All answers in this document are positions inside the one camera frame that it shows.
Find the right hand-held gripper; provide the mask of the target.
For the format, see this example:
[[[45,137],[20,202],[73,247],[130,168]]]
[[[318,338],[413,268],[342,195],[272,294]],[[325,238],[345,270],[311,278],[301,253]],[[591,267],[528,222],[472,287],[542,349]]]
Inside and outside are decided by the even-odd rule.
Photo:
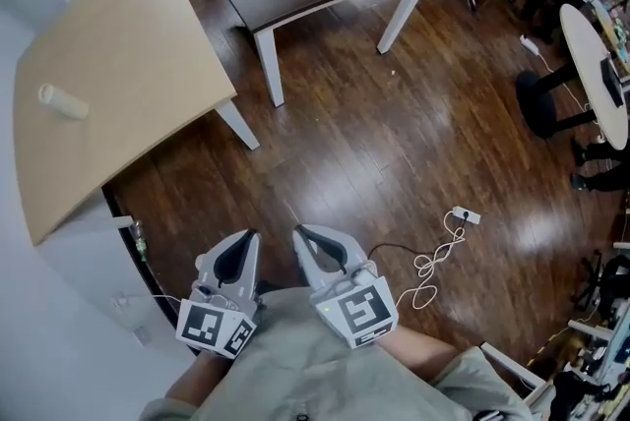
[[[311,306],[349,348],[372,343],[397,327],[399,313],[388,282],[374,262],[365,262],[352,236],[327,226],[298,224],[292,244],[306,281],[316,291]]]

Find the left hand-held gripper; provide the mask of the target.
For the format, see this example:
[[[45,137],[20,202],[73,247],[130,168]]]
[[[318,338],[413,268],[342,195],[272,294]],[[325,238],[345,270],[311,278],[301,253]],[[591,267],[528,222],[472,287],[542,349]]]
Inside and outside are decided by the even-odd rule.
[[[261,310],[261,300],[254,295],[260,246],[261,236],[256,230],[242,230],[198,257],[196,268],[205,284],[195,281],[189,298],[181,300],[178,340],[221,357],[241,353],[257,328]]]

